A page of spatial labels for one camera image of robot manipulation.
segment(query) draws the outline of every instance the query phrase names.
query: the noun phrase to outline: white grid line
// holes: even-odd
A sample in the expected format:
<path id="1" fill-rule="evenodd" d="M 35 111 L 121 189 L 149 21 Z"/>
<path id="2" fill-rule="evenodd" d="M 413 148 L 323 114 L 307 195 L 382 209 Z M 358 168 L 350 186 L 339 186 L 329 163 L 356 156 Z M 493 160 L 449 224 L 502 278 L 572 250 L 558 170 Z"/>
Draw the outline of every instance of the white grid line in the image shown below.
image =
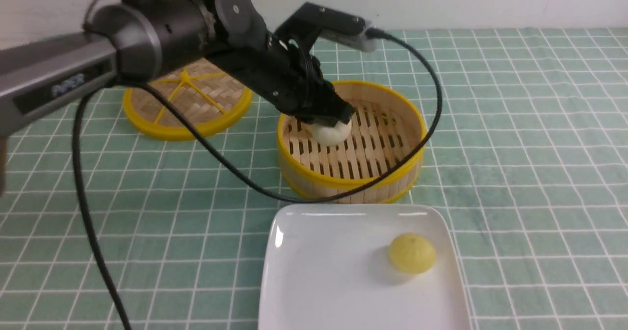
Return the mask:
<path id="1" fill-rule="evenodd" d="M 435 71 L 438 72 L 438 64 L 435 64 L 435 66 L 436 66 Z M 418 86 L 417 86 L 417 91 L 418 91 L 419 96 L 420 96 L 421 91 L 418 88 Z M 425 113 L 425 111 L 424 111 L 424 109 L 422 107 L 422 102 L 420 102 L 420 104 L 421 104 L 421 112 Z M 434 147 L 432 145 L 430 145 L 430 150 L 431 150 L 432 156 L 434 158 L 434 164 L 437 165 L 437 155 L 435 154 L 435 150 L 434 150 Z M 443 184 L 443 179 L 442 179 L 442 177 L 440 175 L 440 171 L 438 171 L 438 169 L 436 169 L 436 171 L 437 171 L 438 182 L 442 185 Z M 445 210 L 446 210 L 446 213 L 447 213 L 447 217 L 449 218 L 449 225 L 453 227 L 453 219 L 451 218 L 451 211 L 449 210 L 449 207 L 448 207 L 447 198 L 445 198 L 445 189 L 444 188 L 441 188 L 441 193 L 443 194 L 443 201 L 445 203 Z M 453 245 L 454 245 L 454 248 L 456 249 L 456 255 L 458 256 L 458 260 L 460 260 L 460 256 L 461 256 L 460 245 L 458 245 L 458 238 L 457 238 L 457 235 L 455 233 L 453 234 Z M 462 263 L 462 262 L 458 262 L 458 265 L 460 266 L 460 271 L 462 272 L 462 277 L 463 277 L 464 283 L 466 285 L 466 284 L 469 283 L 469 277 L 467 276 L 466 268 L 464 266 L 464 263 Z M 473 302 L 473 295 L 468 290 L 468 288 L 465 288 L 465 296 L 466 296 L 466 301 L 469 304 L 469 311 L 471 312 L 470 316 L 471 316 L 472 319 L 474 319 L 474 324 L 475 324 L 476 329 L 479 330 L 480 327 L 479 327 L 479 323 L 477 321 L 477 312 L 475 310 L 475 304 Z"/>

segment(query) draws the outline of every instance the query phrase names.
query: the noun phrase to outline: green grid tablecloth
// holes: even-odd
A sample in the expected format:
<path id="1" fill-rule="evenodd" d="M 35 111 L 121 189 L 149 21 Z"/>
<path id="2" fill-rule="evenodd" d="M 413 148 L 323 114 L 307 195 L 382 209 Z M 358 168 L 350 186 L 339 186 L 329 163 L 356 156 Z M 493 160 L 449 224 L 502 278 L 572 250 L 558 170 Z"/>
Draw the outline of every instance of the green grid tablecloth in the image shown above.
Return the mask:
<path id="1" fill-rule="evenodd" d="M 628 29 L 395 34 L 426 55 L 445 89 L 421 177 L 401 202 L 445 217 L 474 327 L 628 329 Z M 314 53 L 328 79 L 394 87 L 430 122 L 426 71 L 400 47 L 383 47 L 361 54 L 318 42 Z M 77 215 L 73 113 L 64 108 L 9 143 L 0 330 L 119 328 Z M 135 328 L 255 329 L 280 205 L 200 145 L 137 134 L 119 91 L 97 96 L 87 116 L 89 200 Z M 286 193 L 276 120 L 256 98 L 211 142 Z"/>

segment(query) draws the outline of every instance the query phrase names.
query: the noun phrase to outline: black cable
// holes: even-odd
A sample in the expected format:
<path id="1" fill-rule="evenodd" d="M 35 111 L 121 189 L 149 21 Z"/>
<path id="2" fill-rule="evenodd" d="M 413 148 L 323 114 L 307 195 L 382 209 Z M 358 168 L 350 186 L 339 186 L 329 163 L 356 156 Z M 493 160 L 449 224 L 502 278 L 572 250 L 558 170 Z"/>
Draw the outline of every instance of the black cable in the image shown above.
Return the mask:
<path id="1" fill-rule="evenodd" d="M 312 81 L 314 81 L 314 64 L 312 64 L 312 58 L 308 55 L 307 51 L 305 51 L 305 47 L 303 46 L 303 42 L 300 39 L 293 37 L 294 43 L 299 48 L 301 52 L 301 59 L 303 59 L 303 66 L 305 66 L 305 104 L 312 104 Z"/>
<path id="2" fill-rule="evenodd" d="M 92 248 L 92 253 L 94 254 L 96 266 L 98 267 L 98 271 L 101 273 L 103 281 L 105 281 L 105 286 L 107 286 L 107 290 L 114 301 L 124 330 L 132 330 L 131 324 L 129 322 L 129 317 L 124 310 L 122 299 L 120 298 L 120 295 L 116 290 L 116 284 L 114 283 L 113 279 L 111 278 L 111 274 L 107 269 L 107 264 L 105 263 L 103 252 L 101 252 L 101 247 L 98 245 L 98 237 L 96 236 L 96 230 L 94 230 L 94 222 L 92 222 L 92 216 L 90 216 L 89 214 L 87 195 L 85 193 L 85 183 L 83 183 L 83 169 L 80 162 L 80 132 L 81 124 L 83 122 L 83 114 L 85 113 L 85 107 L 87 106 L 87 103 L 93 95 L 94 94 L 92 93 L 91 95 L 85 96 L 82 100 L 80 100 L 76 114 L 74 116 L 74 125 L 72 127 L 72 167 L 74 168 L 74 183 L 77 190 L 80 215 L 83 218 L 85 233 L 87 234 L 89 246 Z"/>
<path id="3" fill-rule="evenodd" d="M 186 117 L 180 111 L 178 111 L 177 108 L 169 100 L 167 100 L 166 97 L 164 97 L 161 93 L 159 93 L 159 91 L 157 91 L 154 87 L 148 84 L 141 83 L 141 82 L 121 82 L 120 85 L 126 86 L 126 87 L 137 87 L 150 93 L 153 97 L 155 97 L 157 101 L 159 101 L 164 107 L 166 107 L 166 109 L 168 109 L 168 111 L 170 111 L 170 113 L 172 113 L 172 115 L 175 116 L 175 118 L 177 118 L 177 120 L 179 120 L 179 122 L 181 122 L 181 124 L 184 127 L 186 127 L 186 129 L 190 131 L 190 133 L 198 140 L 198 142 L 200 142 L 200 144 L 203 145 L 203 147 L 205 147 L 207 151 L 209 151 L 211 155 L 214 156 L 218 160 L 218 162 L 220 162 L 220 164 L 224 165 L 226 169 L 228 169 L 231 173 L 233 173 L 239 180 L 241 180 L 246 185 L 251 187 L 251 189 L 253 189 L 254 191 L 264 196 L 267 196 L 269 198 L 273 198 L 280 201 L 285 201 L 286 203 L 329 203 L 329 202 L 336 201 L 342 198 L 346 198 L 347 196 L 352 196 L 353 194 L 357 194 L 358 192 L 365 191 L 366 189 L 372 187 L 373 185 L 376 185 L 377 183 L 381 182 L 386 177 L 390 176 L 392 173 L 400 169 L 402 165 L 406 164 L 406 162 L 410 161 L 413 156 L 417 155 L 417 153 L 421 151 L 421 149 L 425 146 L 428 140 L 430 140 L 431 136 L 436 130 L 438 120 L 440 119 L 440 115 L 443 110 L 443 95 L 442 95 L 440 82 L 438 80 L 438 76 L 436 75 L 436 72 L 434 71 L 434 69 L 430 66 L 430 63 L 421 55 L 421 53 L 419 53 L 416 49 L 414 49 L 410 45 L 406 44 L 406 42 L 382 30 L 378 30 L 378 29 L 368 30 L 367 36 L 370 38 L 390 40 L 394 43 L 397 43 L 400 46 L 407 49 L 408 51 L 410 51 L 410 53 L 412 53 L 421 61 L 421 63 L 426 67 L 426 69 L 430 73 L 434 81 L 434 85 L 436 86 L 437 110 L 434 115 L 434 119 L 432 121 L 430 129 L 427 131 L 426 135 L 422 138 L 419 144 L 417 144 L 417 146 L 414 149 L 412 149 L 412 151 L 410 151 L 410 153 L 407 156 L 405 156 L 401 161 L 399 161 L 394 167 L 386 171 L 386 173 L 382 174 L 378 178 L 375 178 L 368 183 L 364 183 L 363 185 L 359 187 L 336 194 L 334 196 L 329 196 L 329 197 L 324 197 L 324 198 L 316 198 L 316 199 L 294 198 L 292 196 L 278 194 L 276 192 L 272 192 L 263 187 L 260 187 L 259 185 L 257 185 L 257 183 L 253 182 L 247 175 L 242 173 L 242 171 L 240 171 L 237 167 L 231 164 L 218 150 L 216 150 L 216 148 L 211 146 L 209 141 L 207 141 L 207 139 L 196 130 L 193 124 L 191 124 L 191 122 L 189 122 L 189 120 L 187 120 Z"/>
<path id="4" fill-rule="evenodd" d="M 403 42 L 402 40 L 392 35 L 389 35 L 385 31 L 381 31 L 377 29 L 368 30 L 367 36 L 370 38 L 390 40 L 394 43 L 397 43 L 400 46 L 407 49 L 408 51 L 410 51 L 410 53 L 412 53 L 421 61 L 421 63 L 426 67 L 426 69 L 430 73 L 434 81 L 434 85 L 436 86 L 437 110 L 434 115 L 434 119 L 430 126 L 430 129 L 428 130 L 424 138 L 421 140 L 421 142 L 419 142 L 419 144 L 417 144 L 417 147 L 415 147 L 405 158 L 403 158 L 403 160 L 399 161 L 394 167 L 392 167 L 392 169 L 388 170 L 386 173 L 379 176 L 378 178 L 375 178 L 374 180 L 371 180 L 370 182 L 364 185 L 361 185 L 360 187 L 357 187 L 350 191 L 346 191 L 346 192 L 343 192 L 334 196 L 330 196 L 327 198 L 303 200 L 299 198 L 293 198 L 291 196 L 277 194 L 263 187 L 260 187 L 259 185 L 257 185 L 257 183 L 250 180 L 240 170 L 238 170 L 233 164 L 231 164 L 228 160 L 226 160 L 226 158 L 224 158 L 224 156 L 222 156 L 218 150 L 216 150 L 213 146 L 211 146 L 209 141 L 207 141 L 207 139 L 204 136 L 198 133 L 196 128 L 193 126 L 193 124 L 191 124 L 191 122 L 189 122 L 189 120 L 187 120 L 187 118 L 184 117 L 184 115 L 182 115 L 182 113 L 180 113 L 180 111 L 177 110 L 174 104 L 172 104 L 169 100 L 167 100 L 154 87 L 148 84 L 140 83 L 140 82 L 121 82 L 119 84 L 122 86 L 127 86 L 127 87 L 138 87 L 140 89 L 143 89 L 144 91 L 147 91 L 151 95 L 153 95 L 153 97 L 155 97 L 157 101 L 159 101 L 164 107 L 166 107 L 166 109 L 168 109 L 168 111 L 170 111 L 170 113 L 172 113 L 172 115 L 174 115 L 175 118 L 177 118 L 177 120 L 179 120 L 183 124 L 183 126 L 186 127 L 191 132 L 191 134 L 198 140 L 198 142 L 200 142 L 200 144 L 203 145 L 203 147 L 205 147 L 207 151 L 209 151 L 211 155 L 213 155 L 218 160 L 218 162 L 224 165 L 229 171 L 231 171 L 236 177 L 242 180 L 242 182 L 244 182 L 246 185 L 251 187 L 251 189 L 253 189 L 254 191 L 257 191 L 258 193 L 268 196 L 270 198 L 285 201 L 288 203 L 328 203 L 334 200 L 339 200 L 347 196 L 356 194 L 357 192 L 364 191 L 372 187 L 373 185 L 381 182 L 386 177 L 390 176 L 393 172 L 397 171 L 397 169 L 399 169 L 402 165 L 406 164 L 406 162 L 408 162 L 413 156 L 415 156 L 422 149 L 422 147 L 424 147 L 424 145 L 428 142 L 428 140 L 430 140 L 431 136 L 436 130 L 438 120 L 440 119 L 440 115 L 443 109 L 442 89 L 440 86 L 440 82 L 438 80 L 438 76 L 436 75 L 434 69 L 430 66 L 429 62 L 424 57 L 422 57 L 421 53 L 419 53 L 416 49 L 414 49 L 410 45 L 406 44 L 406 42 Z M 85 114 L 85 107 L 87 106 L 87 103 L 92 98 L 92 96 L 93 94 L 86 96 L 79 102 L 76 115 L 74 117 L 74 126 L 72 128 L 72 166 L 74 168 L 74 181 L 76 184 L 78 205 L 80 208 L 81 217 L 83 218 L 83 224 L 85 225 L 85 232 L 87 234 L 87 239 L 89 241 L 90 247 L 92 248 L 94 259 L 96 260 L 96 265 L 98 267 L 99 272 L 101 273 L 101 276 L 103 277 L 103 281 L 105 282 L 105 285 L 114 302 L 114 305 L 116 306 L 116 310 L 122 321 L 123 328 L 124 330 L 132 330 L 129 317 L 126 314 L 126 311 L 124 309 L 122 299 L 120 298 L 120 295 L 118 294 L 116 290 L 116 285 L 111 277 L 111 274 L 108 272 L 107 265 L 103 257 L 103 252 L 101 252 L 101 248 L 99 247 L 99 244 L 98 244 L 96 230 L 94 230 L 94 223 L 92 222 L 92 218 L 89 214 L 87 195 L 85 193 L 85 183 L 83 182 L 83 173 L 82 173 L 82 167 L 81 167 L 81 161 L 80 161 L 81 122 L 83 120 L 83 115 Z"/>

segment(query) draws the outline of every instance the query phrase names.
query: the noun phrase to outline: square plate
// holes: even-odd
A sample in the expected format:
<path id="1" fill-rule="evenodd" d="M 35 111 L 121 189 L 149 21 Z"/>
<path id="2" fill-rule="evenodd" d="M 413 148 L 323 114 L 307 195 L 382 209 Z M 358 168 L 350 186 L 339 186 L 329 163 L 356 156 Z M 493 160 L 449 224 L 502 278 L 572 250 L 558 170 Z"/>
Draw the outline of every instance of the square plate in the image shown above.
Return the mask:
<path id="1" fill-rule="evenodd" d="M 437 251 L 417 276 L 397 271 L 388 245 L 421 234 Z M 421 205 L 290 205 L 274 218 L 259 330 L 470 330 L 453 243 L 442 216 Z"/>

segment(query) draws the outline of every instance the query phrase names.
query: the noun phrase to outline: yellow rim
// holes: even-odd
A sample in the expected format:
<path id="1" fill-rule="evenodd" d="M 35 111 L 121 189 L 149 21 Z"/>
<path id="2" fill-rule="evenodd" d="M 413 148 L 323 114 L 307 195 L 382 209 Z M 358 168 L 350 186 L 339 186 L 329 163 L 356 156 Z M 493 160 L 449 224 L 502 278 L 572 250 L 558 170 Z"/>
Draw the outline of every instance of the yellow rim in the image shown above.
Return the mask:
<path id="1" fill-rule="evenodd" d="M 124 91 L 122 104 L 124 113 L 137 130 L 148 136 L 166 141 L 186 141 L 194 139 L 194 136 L 192 136 L 190 131 L 188 131 L 185 127 L 164 127 L 144 119 L 143 116 L 139 115 L 133 108 L 133 104 L 131 102 L 132 93 L 132 88 L 127 88 Z M 219 133 L 240 120 L 246 111 L 249 110 L 249 107 L 251 107 L 252 101 L 253 91 L 245 87 L 242 90 L 240 100 L 235 104 L 235 106 L 233 106 L 233 108 L 215 120 L 197 125 L 196 129 L 203 136 L 211 136 Z"/>
<path id="2" fill-rule="evenodd" d="M 410 189 L 412 189 L 412 187 L 415 185 L 415 182 L 417 181 L 417 179 L 419 178 L 419 173 L 420 171 L 417 173 L 417 177 L 414 178 L 409 184 L 408 186 L 403 189 L 401 192 L 397 193 L 397 195 L 392 196 L 392 198 L 388 198 L 386 200 L 383 201 L 377 201 L 376 203 L 394 203 L 396 201 L 398 201 L 399 199 L 403 198 L 404 195 L 406 195 Z M 316 196 L 310 196 L 309 194 L 307 194 L 306 192 L 302 191 L 301 189 L 299 189 L 298 187 L 296 187 L 296 185 L 294 185 L 294 183 L 291 182 L 291 180 L 289 180 L 288 177 L 283 176 L 283 178 L 286 180 L 286 183 L 288 183 L 289 187 L 294 190 L 294 192 L 296 192 L 296 194 L 299 194 L 302 198 L 305 199 L 316 199 L 316 198 L 320 198 L 320 197 L 316 197 Z"/>
<path id="3" fill-rule="evenodd" d="M 425 129 L 425 121 L 423 120 L 421 113 L 418 111 L 417 107 L 415 107 L 415 105 L 412 104 L 412 102 L 410 102 L 407 98 L 405 98 L 399 92 L 389 87 L 386 87 L 380 84 L 375 84 L 374 82 L 368 82 L 368 81 L 362 81 L 362 80 L 339 80 L 339 81 L 334 81 L 333 84 L 334 85 L 360 84 L 360 85 L 366 85 L 366 86 L 374 86 L 384 91 L 387 91 L 393 96 L 396 96 L 397 98 L 402 100 L 406 105 L 408 105 L 412 109 L 413 113 L 419 118 L 419 122 L 421 124 L 421 138 L 425 137 L 427 131 Z M 304 165 L 300 164 L 300 162 L 292 158 L 292 155 L 290 155 L 290 151 L 288 150 L 288 147 L 285 145 L 285 143 L 282 140 L 283 127 L 284 127 L 283 123 L 286 119 L 287 119 L 286 115 L 280 115 L 280 118 L 277 124 L 277 143 L 279 147 L 279 152 L 280 152 L 280 155 L 283 156 L 283 158 L 285 159 L 286 163 L 292 169 L 297 171 L 300 175 L 305 176 L 308 180 L 311 180 L 317 183 L 322 183 L 325 186 L 334 187 L 340 190 L 347 190 L 347 189 L 350 189 L 351 187 L 357 187 L 358 185 L 363 185 L 364 183 L 368 183 L 371 180 L 375 179 L 375 178 L 362 178 L 362 179 L 335 178 L 335 177 L 325 176 L 320 173 L 316 173 L 308 169 Z M 375 187 L 378 187 L 380 185 L 386 185 L 392 181 L 395 181 L 401 178 L 402 176 L 405 176 L 408 172 L 410 172 L 410 170 L 413 167 L 419 164 L 419 162 L 422 160 L 423 151 L 424 149 L 421 149 L 416 155 L 410 158 L 408 162 L 402 165 L 401 168 L 395 171 L 395 173 L 391 174 L 390 176 L 386 177 L 381 182 L 377 183 Z"/>

